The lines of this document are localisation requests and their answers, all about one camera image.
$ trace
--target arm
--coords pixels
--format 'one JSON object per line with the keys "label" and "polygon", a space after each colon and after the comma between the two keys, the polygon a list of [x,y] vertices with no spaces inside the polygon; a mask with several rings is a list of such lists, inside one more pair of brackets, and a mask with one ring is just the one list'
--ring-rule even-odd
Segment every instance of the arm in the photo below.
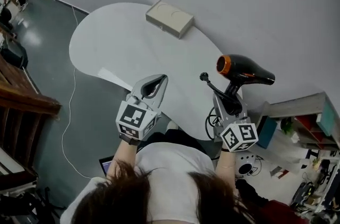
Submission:
{"label": "arm", "polygon": [[221,151],[219,160],[215,169],[216,175],[228,183],[233,190],[236,190],[235,186],[235,153]]}
{"label": "arm", "polygon": [[117,161],[124,161],[134,166],[136,153],[137,153],[136,145],[129,145],[127,142],[122,140],[108,168],[106,177],[110,179],[110,177],[115,176],[116,168],[118,168]]}

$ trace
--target cable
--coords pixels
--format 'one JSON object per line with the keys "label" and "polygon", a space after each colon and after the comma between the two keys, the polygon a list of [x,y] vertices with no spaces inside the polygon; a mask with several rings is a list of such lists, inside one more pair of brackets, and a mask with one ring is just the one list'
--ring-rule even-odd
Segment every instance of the cable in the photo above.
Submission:
{"label": "cable", "polygon": [[247,173],[247,176],[251,176],[254,172],[256,172],[259,168],[258,167],[253,167],[249,173]]}
{"label": "cable", "polygon": [[255,176],[257,176],[257,175],[259,175],[259,174],[261,173],[261,171],[262,171],[262,160],[261,160],[261,159],[263,160],[263,158],[261,158],[261,157],[259,157],[259,156],[256,156],[256,159],[255,159],[255,160],[259,160],[259,161],[260,161],[260,171],[257,172],[256,175],[253,175],[253,173],[252,173],[251,176],[255,177]]}
{"label": "cable", "polygon": [[[77,17],[75,16],[75,12],[74,12],[74,8],[72,6],[72,10],[73,10],[73,15],[74,15],[74,18],[76,20],[76,26],[78,27],[78,19]],[[87,176],[84,176],[83,174],[81,174],[75,167],[74,165],[69,161],[69,159],[67,158],[66,154],[65,154],[65,151],[64,151],[64,135],[67,131],[67,129],[69,128],[69,125],[71,123],[71,101],[72,101],[72,98],[73,98],[73,95],[75,93],[75,88],[77,87],[77,83],[76,83],[76,80],[75,80],[75,67],[74,67],[74,71],[73,71],[73,79],[74,79],[74,89],[73,89],[73,92],[72,92],[72,95],[71,95],[71,98],[70,98],[70,101],[69,101],[69,123],[68,125],[66,126],[66,129],[64,130],[63,132],[63,135],[62,135],[62,150],[63,150],[63,154],[64,154],[64,157],[65,159],[69,162],[69,164],[73,167],[73,169],[82,177],[84,178],[87,178],[87,179],[92,179],[91,177],[87,177]]]}
{"label": "cable", "polygon": [[[212,128],[214,128],[214,126],[216,125],[216,123],[219,122],[217,115],[212,115],[212,114],[211,114],[211,113],[213,112],[213,110],[214,110],[214,107],[212,107],[212,109],[210,110],[209,115],[207,116],[206,121],[205,121],[206,133],[207,133],[207,136],[209,137],[210,140],[214,140],[214,136],[211,137],[210,134],[209,134],[209,132],[208,132],[208,123],[209,123],[209,125],[210,125]],[[210,118],[211,118],[211,117],[215,117],[215,119],[214,119],[213,122],[210,121]]]}
{"label": "cable", "polygon": [[75,16],[74,8],[73,8],[72,5],[71,5],[71,7],[72,7],[73,15],[74,15],[74,18],[75,18],[75,21],[76,21],[76,26],[78,27],[78,19],[77,19],[77,17]]}
{"label": "cable", "polygon": [[306,178],[303,177],[304,174],[306,174],[306,178],[307,178],[311,183],[313,183],[312,180],[311,180],[310,178],[308,178],[307,173],[304,172],[304,173],[302,174],[302,178],[306,181],[306,183],[308,183],[308,180],[307,180]]}

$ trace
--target gray floor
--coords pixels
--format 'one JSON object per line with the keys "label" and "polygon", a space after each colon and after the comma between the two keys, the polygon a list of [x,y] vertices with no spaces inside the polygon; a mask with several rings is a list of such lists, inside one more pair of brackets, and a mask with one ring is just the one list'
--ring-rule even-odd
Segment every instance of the gray floor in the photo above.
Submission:
{"label": "gray floor", "polygon": [[[85,15],[75,12],[80,22]],[[62,133],[69,122],[68,104],[73,91],[69,43],[76,28],[73,11],[53,0],[30,0],[15,31],[29,57],[28,71],[42,94],[62,105],[58,120],[45,126],[34,168],[39,187],[51,189],[51,200],[67,206],[88,182],[69,165],[62,153]],[[120,142],[115,117],[127,91],[105,80],[76,71],[71,125],[64,137],[69,160],[84,175],[103,176],[98,159],[114,154]],[[153,131],[164,132],[163,117]]]}

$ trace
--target white table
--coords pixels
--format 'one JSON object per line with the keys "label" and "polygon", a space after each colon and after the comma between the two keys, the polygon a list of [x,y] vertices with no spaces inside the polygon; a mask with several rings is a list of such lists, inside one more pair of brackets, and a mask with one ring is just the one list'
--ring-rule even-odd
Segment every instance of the white table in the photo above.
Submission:
{"label": "white table", "polygon": [[144,77],[166,74],[160,109],[192,137],[209,140],[205,119],[213,107],[213,91],[199,76],[208,72],[224,91],[229,80],[216,72],[222,53],[195,27],[180,40],[161,31],[146,21],[149,8],[116,3],[89,14],[71,38],[71,61],[79,71],[128,90]]}

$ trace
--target white t-shirt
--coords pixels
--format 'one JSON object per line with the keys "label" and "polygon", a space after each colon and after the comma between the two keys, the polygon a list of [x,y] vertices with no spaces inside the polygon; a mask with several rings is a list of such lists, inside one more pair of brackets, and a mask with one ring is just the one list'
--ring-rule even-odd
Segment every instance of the white t-shirt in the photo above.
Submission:
{"label": "white t-shirt", "polygon": [[[210,158],[197,149],[172,143],[153,143],[136,156],[136,166],[153,170],[150,177],[148,221],[178,220],[199,223],[196,215],[198,189],[189,172],[214,172]],[[82,200],[103,178],[93,178],[61,216],[61,224],[71,223]]]}

